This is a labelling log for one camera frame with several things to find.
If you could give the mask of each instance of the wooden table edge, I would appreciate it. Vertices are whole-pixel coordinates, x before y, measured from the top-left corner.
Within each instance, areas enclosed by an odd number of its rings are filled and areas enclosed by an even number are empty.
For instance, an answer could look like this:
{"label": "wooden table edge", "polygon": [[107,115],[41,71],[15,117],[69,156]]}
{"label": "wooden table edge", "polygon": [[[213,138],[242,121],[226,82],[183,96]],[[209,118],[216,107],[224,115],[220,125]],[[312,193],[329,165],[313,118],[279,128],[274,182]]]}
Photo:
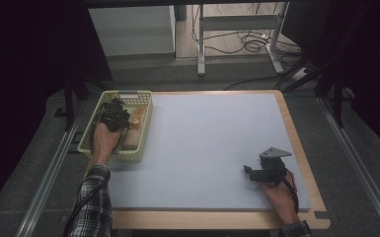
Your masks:
{"label": "wooden table edge", "polygon": [[[315,211],[327,211],[288,107],[280,91],[184,91],[152,93],[153,95],[274,94],[312,205],[310,210],[299,212],[299,217],[302,220],[307,220],[311,229],[327,229],[331,226],[329,218],[319,219],[315,215]],[[272,211],[113,210],[113,229],[278,229],[279,227],[280,222]]]}

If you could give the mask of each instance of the basket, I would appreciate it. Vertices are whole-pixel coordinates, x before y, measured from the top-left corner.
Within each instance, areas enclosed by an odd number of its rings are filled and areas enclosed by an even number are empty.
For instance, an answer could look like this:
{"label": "basket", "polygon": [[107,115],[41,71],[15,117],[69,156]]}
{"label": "basket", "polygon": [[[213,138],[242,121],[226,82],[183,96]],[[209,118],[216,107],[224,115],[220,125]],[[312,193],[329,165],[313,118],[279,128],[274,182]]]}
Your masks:
{"label": "basket", "polygon": [[79,142],[78,151],[84,153],[90,158],[93,158],[93,154],[91,153],[91,147],[89,144],[89,139],[91,135],[90,133],[92,130],[92,121],[94,120],[94,117],[97,115],[98,108],[101,104],[108,103],[113,98],[118,96],[120,96],[121,99],[125,102],[125,105],[123,105],[125,110],[131,110],[137,107],[147,106],[147,111],[146,118],[144,120],[144,123],[142,124],[142,133],[137,148],[133,150],[122,150],[117,148],[113,151],[111,159],[122,162],[140,162],[143,158],[146,136],[149,130],[149,124],[152,118],[153,111],[152,92],[150,91],[105,91],[101,95],[101,98],[94,109],[94,113],[92,114],[91,119],[88,122],[84,135],[82,136],[81,141]]}

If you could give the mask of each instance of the plaid sleeve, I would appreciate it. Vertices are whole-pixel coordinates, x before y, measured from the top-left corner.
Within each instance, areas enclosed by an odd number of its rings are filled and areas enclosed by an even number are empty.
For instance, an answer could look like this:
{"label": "plaid sleeve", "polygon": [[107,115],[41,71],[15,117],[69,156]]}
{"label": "plaid sleeve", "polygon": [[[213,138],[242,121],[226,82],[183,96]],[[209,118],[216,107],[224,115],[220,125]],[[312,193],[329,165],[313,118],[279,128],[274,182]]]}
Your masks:
{"label": "plaid sleeve", "polygon": [[279,230],[280,237],[312,237],[312,231],[305,220],[298,223],[283,225]]}
{"label": "plaid sleeve", "polygon": [[103,187],[82,207],[69,231],[71,237],[110,236],[113,227],[112,206],[108,190],[110,170],[105,165],[94,165],[78,191],[80,202],[96,187]]}

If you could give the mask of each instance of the white board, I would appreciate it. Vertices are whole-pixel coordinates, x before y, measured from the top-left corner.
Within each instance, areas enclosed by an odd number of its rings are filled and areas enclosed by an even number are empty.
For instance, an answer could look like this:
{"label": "white board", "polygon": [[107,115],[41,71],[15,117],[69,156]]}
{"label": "white board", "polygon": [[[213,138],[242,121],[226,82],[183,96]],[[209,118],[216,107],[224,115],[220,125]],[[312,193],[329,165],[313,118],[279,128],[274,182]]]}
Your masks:
{"label": "white board", "polygon": [[[293,149],[273,94],[154,95],[143,160],[112,161],[113,208],[271,209],[243,166],[261,168],[259,154]],[[300,209],[311,204],[293,156]]]}

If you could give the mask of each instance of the white cabinet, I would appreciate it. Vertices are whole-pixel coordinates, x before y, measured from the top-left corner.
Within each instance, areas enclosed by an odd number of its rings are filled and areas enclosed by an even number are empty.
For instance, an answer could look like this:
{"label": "white cabinet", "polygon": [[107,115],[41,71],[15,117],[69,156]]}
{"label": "white cabinet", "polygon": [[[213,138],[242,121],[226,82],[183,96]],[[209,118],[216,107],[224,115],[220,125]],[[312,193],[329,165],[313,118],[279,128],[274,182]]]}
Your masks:
{"label": "white cabinet", "polygon": [[106,56],[175,51],[173,6],[89,10]]}

